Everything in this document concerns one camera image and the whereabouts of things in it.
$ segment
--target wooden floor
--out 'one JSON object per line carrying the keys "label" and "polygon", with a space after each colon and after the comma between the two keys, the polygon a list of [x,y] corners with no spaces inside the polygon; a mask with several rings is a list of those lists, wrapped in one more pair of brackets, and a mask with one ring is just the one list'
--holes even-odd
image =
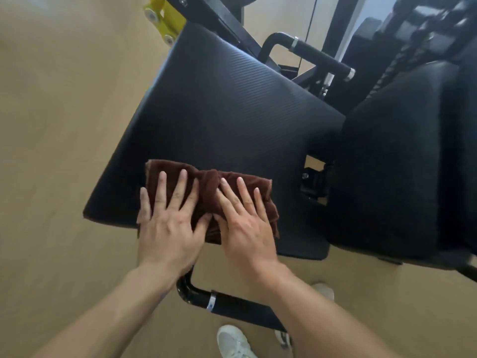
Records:
{"label": "wooden floor", "polygon": [[[167,54],[142,0],[0,0],[0,356],[25,357],[135,264],[133,231],[81,211]],[[477,357],[477,284],[332,248],[283,259],[409,357]],[[220,247],[194,274],[252,297]],[[256,354],[284,357],[273,332],[188,306],[175,291],[126,357],[219,357],[215,334],[241,327]]]}

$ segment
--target foot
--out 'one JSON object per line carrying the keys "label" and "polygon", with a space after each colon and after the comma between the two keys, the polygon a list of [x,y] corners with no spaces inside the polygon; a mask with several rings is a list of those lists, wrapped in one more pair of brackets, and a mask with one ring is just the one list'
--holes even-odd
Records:
{"label": "foot", "polygon": [[217,332],[217,344],[222,358],[257,358],[247,337],[236,326],[221,326]]}
{"label": "foot", "polygon": [[[334,302],[334,291],[325,283],[317,283],[313,284],[312,288],[323,295],[326,299],[331,300]],[[290,338],[288,333],[281,332],[279,330],[275,331],[275,336],[277,337],[278,342],[280,342],[280,346],[283,349],[292,349],[293,348],[293,341]]]}

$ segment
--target yellow part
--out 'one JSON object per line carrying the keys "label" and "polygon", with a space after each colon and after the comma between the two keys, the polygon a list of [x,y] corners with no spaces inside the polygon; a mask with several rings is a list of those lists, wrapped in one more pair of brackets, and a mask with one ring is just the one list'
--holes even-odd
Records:
{"label": "yellow part", "polygon": [[186,19],[166,0],[149,0],[144,6],[146,17],[162,36],[165,43],[171,46],[186,24]]}

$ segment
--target forearm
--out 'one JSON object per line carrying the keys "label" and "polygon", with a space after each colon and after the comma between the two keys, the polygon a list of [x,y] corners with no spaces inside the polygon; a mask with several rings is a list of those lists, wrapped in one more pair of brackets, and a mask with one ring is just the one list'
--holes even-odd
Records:
{"label": "forearm", "polygon": [[298,279],[285,265],[267,269],[260,286],[268,304],[305,356],[398,357],[376,334]]}
{"label": "forearm", "polygon": [[119,357],[174,282],[166,272],[132,270],[109,295],[33,358]]}

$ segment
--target towel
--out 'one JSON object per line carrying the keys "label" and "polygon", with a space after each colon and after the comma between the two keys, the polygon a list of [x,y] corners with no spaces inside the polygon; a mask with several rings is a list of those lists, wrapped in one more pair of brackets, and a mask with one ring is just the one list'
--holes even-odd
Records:
{"label": "towel", "polygon": [[[244,175],[235,172],[221,172],[215,169],[199,171],[194,166],[185,163],[166,161],[163,159],[151,159],[146,163],[146,188],[147,193],[149,194],[149,201],[151,203],[151,211],[154,209],[154,200],[156,196],[156,190],[158,188],[159,172],[164,171],[167,174],[166,194],[167,204],[169,204],[172,193],[174,192],[174,188],[176,188],[177,180],[179,179],[179,173],[182,169],[185,169],[188,174],[184,202],[191,192],[194,179],[199,180],[199,200],[194,213],[192,214],[191,220],[193,230],[195,229],[199,218],[201,218],[201,216],[206,212],[215,213],[225,218],[222,207],[220,206],[216,197],[216,190],[219,187],[219,181],[221,178],[225,178],[230,187],[232,187],[234,193],[241,200],[237,187],[237,178],[242,177],[250,196],[252,196],[252,199],[253,190],[256,187],[259,188],[273,231],[273,236],[278,238],[278,211],[277,207],[270,198],[271,179],[264,179],[257,176]],[[218,227],[218,223],[212,219],[206,232],[206,242],[220,244],[220,241],[220,229]]]}

